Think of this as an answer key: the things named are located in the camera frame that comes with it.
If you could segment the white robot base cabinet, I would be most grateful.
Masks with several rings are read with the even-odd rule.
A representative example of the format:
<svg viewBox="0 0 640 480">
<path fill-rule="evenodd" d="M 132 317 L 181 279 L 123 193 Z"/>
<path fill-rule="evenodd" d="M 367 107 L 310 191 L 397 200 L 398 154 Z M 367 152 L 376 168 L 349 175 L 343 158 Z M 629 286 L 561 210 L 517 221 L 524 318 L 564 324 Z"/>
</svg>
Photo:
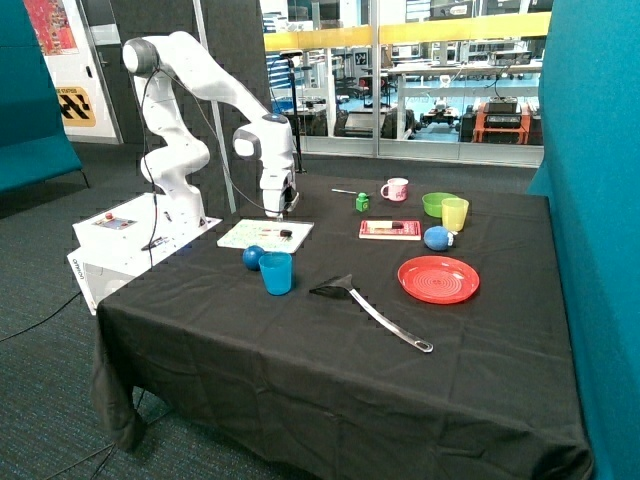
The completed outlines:
<svg viewBox="0 0 640 480">
<path fill-rule="evenodd" d="M 108 212 L 112 220 L 105 219 Z M 103 299 L 219 223 L 207 216 L 186 219 L 168 196 L 144 193 L 74 224 L 79 247 L 67 260 L 90 313 L 96 314 Z M 141 250 L 158 237 L 168 241 Z"/>
</svg>

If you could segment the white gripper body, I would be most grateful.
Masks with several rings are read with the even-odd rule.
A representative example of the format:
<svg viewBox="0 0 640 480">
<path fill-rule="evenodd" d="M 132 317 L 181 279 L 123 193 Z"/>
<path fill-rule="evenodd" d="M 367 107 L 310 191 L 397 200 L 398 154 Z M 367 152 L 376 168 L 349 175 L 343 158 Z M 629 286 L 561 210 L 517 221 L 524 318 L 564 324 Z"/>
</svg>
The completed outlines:
<svg viewBox="0 0 640 480">
<path fill-rule="evenodd" d="M 263 174 L 260 180 L 263 210 L 268 217 L 278 218 L 293 211 L 299 192 L 293 174 Z"/>
</svg>

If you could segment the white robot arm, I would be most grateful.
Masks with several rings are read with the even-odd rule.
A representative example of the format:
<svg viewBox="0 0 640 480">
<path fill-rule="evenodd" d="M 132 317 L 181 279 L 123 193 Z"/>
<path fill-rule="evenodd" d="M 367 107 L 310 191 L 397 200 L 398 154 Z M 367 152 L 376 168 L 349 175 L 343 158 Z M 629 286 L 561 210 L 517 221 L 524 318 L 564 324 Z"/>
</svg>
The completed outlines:
<svg viewBox="0 0 640 480">
<path fill-rule="evenodd" d="M 210 159 L 209 148 L 183 121 L 175 84 L 201 100 L 226 103 L 240 111 L 248 122 L 234 132 L 233 149 L 245 160 L 262 163 L 260 188 L 265 214 L 278 218 L 295 209 L 299 193 L 289 121 L 269 112 L 193 36 L 178 31 L 131 39 L 123 47 L 123 61 L 134 77 L 147 128 L 165 141 L 163 147 L 142 158 L 141 170 L 168 196 L 172 220 L 189 227 L 204 224 L 201 193 L 186 177 Z"/>
</svg>

